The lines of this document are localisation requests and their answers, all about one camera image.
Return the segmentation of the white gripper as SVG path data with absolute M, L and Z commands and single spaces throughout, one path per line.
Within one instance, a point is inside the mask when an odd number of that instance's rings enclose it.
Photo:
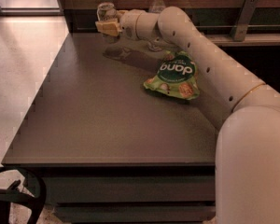
M 140 36 L 140 28 L 138 27 L 138 21 L 140 16 L 145 14 L 144 10 L 117 10 L 117 16 L 120 18 L 119 23 L 117 21 L 97 21 L 95 23 L 99 33 L 110 36 L 119 36 L 122 33 L 128 39 L 131 40 L 144 40 Z

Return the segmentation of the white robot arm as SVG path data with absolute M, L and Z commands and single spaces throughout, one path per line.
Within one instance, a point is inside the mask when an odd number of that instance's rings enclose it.
M 99 32 L 180 48 L 227 110 L 216 151 L 217 224 L 280 224 L 280 93 L 202 35 L 178 7 L 97 8 Z

